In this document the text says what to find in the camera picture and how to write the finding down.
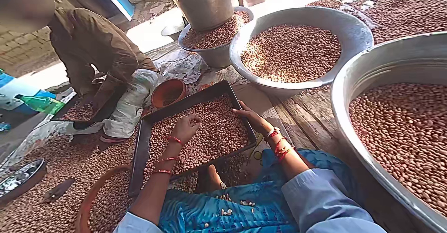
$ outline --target person's arm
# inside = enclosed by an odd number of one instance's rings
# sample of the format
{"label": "person's arm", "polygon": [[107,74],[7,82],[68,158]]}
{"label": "person's arm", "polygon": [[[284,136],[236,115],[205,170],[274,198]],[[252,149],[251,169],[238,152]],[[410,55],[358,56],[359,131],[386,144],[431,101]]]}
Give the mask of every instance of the person's arm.
{"label": "person's arm", "polygon": [[[273,126],[243,102],[239,102],[243,110],[233,112],[247,117],[257,132],[267,136]],[[300,232],[385,232],[374,223],[367,211],[343,193],[345,188],[332,170],[313,169],[305,158],[281,138],[282,135],[275,135],[268,139],[268,143],[273,151],[278,142],[280,148],[290,149],[280,161],[290,179],[282,187],[282,192]]]}
{"label": "person's arm", "polygon": [[[271,130],[273,130],[273,126],[263,117],[259,116],[257,113],[251,110],[242,101],[239,101],[239,104],[241,105],[242,109],[241,110],[234,109],[233,112],[235,112],[238,115],[247,117],[250,121],[250,124],[253,126],[254,130],[264,135],[264,137],[267,137],[268,133]],[[284,159],[281,161],[281,166],[284,169],[284,173],[286,174],[287,178],[292,179],[297,174],[300,174],[313,166],[306,161],[309,164],[308,166],[306,162],[303,161],[304,158],[300,157],[299,154],[292,149],[292,146],[283,138],[284,137],[282,135],[278,134],[267,139],[267,142],[269,143],[273,151],[275,151],[278,142],[279,142],[278,146],[280,148],[286,147],[287,149],[290,149],[289,152],[284,157]]]}
{"label": "person's arm", "polygon": [[[201,122],[201,119],[197,115],[183,117],[177,121],[171,135],[184,144],[194,136],[201,126]],[[159,159],[163,160],[170,157],[177,157],[181,149],[182,145],[176,140],[171,139]],[[156,170],[171,171],[174,163],[174,160],[159,162]],[[129,212],[157,225],[170,178],[170,173],[153,173],[136,201],[132,204]]]}
{"label": "person's arm", "polygon": [[67,77],[75,92],[81,97],[94,92],[95,88],[92,86],[92,81],[95,76],[95,69],[90,64],[70,54],[64,48],[54,44],[53,47],[67,69]]}
{"label": "person's arm", "polygon": [[107,77],[94,96],[93,111],[101,109],[118,86],[124,86],[131,80],[131,75],[138,68],[137,55],[132,51],[129,43],[112,28],[109,20],[84,8],[73,11],[76,28],[82,28],[95,39],[107,47],[112,57],[112,64]]}

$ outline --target large metal bowl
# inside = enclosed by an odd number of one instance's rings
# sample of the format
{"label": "large metal bowl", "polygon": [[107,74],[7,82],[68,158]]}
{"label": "large metal bowl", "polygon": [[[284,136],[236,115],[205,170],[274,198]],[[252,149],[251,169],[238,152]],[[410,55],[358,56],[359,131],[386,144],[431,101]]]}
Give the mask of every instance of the large metal bowl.
{"label": "large metal bowl", "polygon": [[[280,83],[254,75],[242,64],[240,54],[250,39],[263,30],[281,24],[304,24],[330,30],[342,45],[342,54],[335,66],[321,78],[301,83]],[[230,59],[234,68],[244,78],[261,86],[263,90],[290,96],[302,90],[332,83],[342,66],[357,53],[374,45],[371,30],[360,19],[343,11],[326,7],[299,7],[276,11],[252,21],[241,28],[230,45]]]}
{"label": "large metal bowl", "polygon": [[[253,12],[246,7],[234,7],[235,11],[246,11],[249,13],[249,20],[253,20]],[[188,24],[180,33],[178,37],[178,44],[186,51],[198,52],[200,56],[204,59],[207,65],[213,68],[223,68],[231,65],[230,57],[228,56],[230,42],[222,44],[217,47],[208,48],[208,49],[193,49],[185,46],[183,43],[183,38],[186,36],[188,31],[191,29],[191,25]]]}
{"label": "large metal bowl", "polygon": [[374,159],[349,119],[349,103],[358,95],[377,86],[402,82],[447,85],[447,32],[386,42],[350,59],[333,82],[332,110],[344,138],[374,178],[434,231],[446,233],[447,219],[409,192]]}
{"label": "large metal bowl", "polygon": [[198,31],[224,24],[234,13],[233,0],[173,0]]}

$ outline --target black metal tray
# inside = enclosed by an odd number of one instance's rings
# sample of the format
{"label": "black metal tray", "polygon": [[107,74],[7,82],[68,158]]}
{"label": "black metal tray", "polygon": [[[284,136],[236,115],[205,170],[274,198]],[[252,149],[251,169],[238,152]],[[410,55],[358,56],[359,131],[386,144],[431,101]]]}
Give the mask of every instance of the black metal tray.
{"label": "black metal tray", "polygon": [[116,104],[118,103],[119,99],[121,98],[121,96],[126,92],[126,87],[118,87],[114,93],[112,94],[112,96],[110,97],[110,99],[104,104],[104,106],[90,119],[87,121],[75,121],[75,120],[66,120],[66,119],[62,119],[62,116],[64,116],[64,114],[66,114],[70,108],[72,108],[76,102],[78,102],[79,100],[79,96],[76,94],[72,99],[70,99],[67,104],[65,104],[60,110],[59,112],[57,112],[52,118],[52,121],[71,121],[71,122],[75,122],[76,126],[75,129],[83,129],[83,128],[87,128],[90,125],[96,123],[96,122],[101,122],[104,119],[109,118],[113,111],[115,110]]}
{"label": "black metal tray", "polygon": [[[181,113],[183,110],[186,110],[193,105],[207,102],[210,100],[213,100],[216,97],[219,97],[223,94],[227,94],[231,102],[233,104],[234,109],[241,109],[239,102],[237,101],[236,95],[233,92],[233,89],[231,88],[230,84],[227,81],[221,81],[213,86],[210,86],[198,93],[195,93],[191,96],[188,96],[181,101],[174,103],[172,105],[169,105],[165,108],[162,108],[156,112],[153,112],[152,114],[144,117],[140,124],[139,124],[139,130],[138,130],[138,138],[137,138],[137,145],[134,151],[134,158],[133,158],[133,164],[132,164],[132,176],[131,176],[131,182],[129,185],[129,196],[134,197],[137,196],[143,182],[143,175],[144,175],[144,168],[146,167],[146,162],[148,160],[148,156],[150,154],[149,148],[150,148],[150,139],[151,139],[151,131],[152,131],[152,125],[155,122],[161,121],[162,119],[176,115],[178,113]],[[198,167],[195,167],[193,169],[190,169],[186,172],[183,172],[181,174],[172,176],[171,180],[177,179],[183,175],[187,175],[191,172],[194,172],[198,170],[198,168],[211,165],[215,163],[216,161],[220,161],[222,159],[234,156],[238,153],[241,153],[245,150],[248,150],[256,145],[256,136],[254,134],[254,131],[252,127],[250,126],[250,123],[248,119],[242,118],[242,122],[244,126],[247,129],[248,133],[248,141],[249,145],[236,150],[234,152],[231,152],[230,154],[221,156],[215,160],[212,160],[206,164],[200,165]]]}

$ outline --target pile of peanuts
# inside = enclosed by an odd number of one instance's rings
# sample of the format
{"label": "pile of peanuts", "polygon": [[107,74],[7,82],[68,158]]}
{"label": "pile of peanuts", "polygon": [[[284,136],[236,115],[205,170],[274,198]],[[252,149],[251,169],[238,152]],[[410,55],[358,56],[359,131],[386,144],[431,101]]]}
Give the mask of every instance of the pile of peanuts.
{"label": "pile of peanuts", "polygon": [[242,169],[248,161],[249,157],[240,153],[221,162],[216,162],[215,167],[222,182],[228,187],[245,185],[250,183],[250,175]]}
{"label": "pile of peanuts", "polygon": [[306,6],[326,7],[333,9],[340,9],[343,4],[338,0],[319,0],[306,4]]}
{"label": "pile of peanuts", "polygon": [[[86,135],[83,144],[70,145],[70,136],[53,135],[32,150],[19,165],[44,158],[47,174],[32,189],[0,209],[0,232],[75,232],[76,214],[93,184],[111,168],[131,163],[136,133],[124,144],[110,146],[100,154],[98,139],[97,135]],[[75,182],[61,198],[41,203],[48,190],[70,178]]]}
{"label": "pile of peanuts", "polygon": [[98,190],[88,220],[92,233],[113,232],[124,217],[132,203],[127,195],[130,178],[129,171],[120,171]]}
{"label": "pile of peanuts", "polygon": [[190,173],[186,176],[181,176],[170,182],[172,188],[193,194],[197,188],[198,172]]}
{"label": "pile of peanuts", "polygon": [[166,136],[171,134],[177,120],[184,116],[196,114],[203,123],[180,151],[179,159],[174,165],[174,175],[247,146],[249,141],[245,126],[232,109],[230,98],[223,95],[154,123],[149,148],[150,157],[144,169],[144,183],[149,179],[159,156],[168,144]]}
{"label": "pile of peanuts", "polygon": [[389,84],[349,105],[375,159],[415,196],[447,216],[447,86]]}
{"label": "pile of peanuts", "polygon": [[230,42],[240,28],[249,22],[249,13],[235,11],[226,23],[214,30],[196,32],[191,28],[183,39],[186,47],[192,49],[208,49]]}
{"label": "pile of peanuts", "polygon": [[77,101],[62,117],[61,120],[67,121],[88,121],[93,116],[93,105],[85,104],[81,106],[81,101]]}
{"label": "pile of peanuts", "polygon": [[[349,3],[374,23],[372,29],[375,44],[405,36],[447,30],[447,0],[372,0],[374,5],[362,9],[366,0]],[[320,0],[307,6],[321,6],[340,9],[338,0]],[[356,13],[341,9],[347,13]]]}
{"label": "pile of peanuts", "polygon": [[263,79],[297,83],[325,75],[341,52],[337,36],[329,30],[283,24],[252,37],[240,58]]}

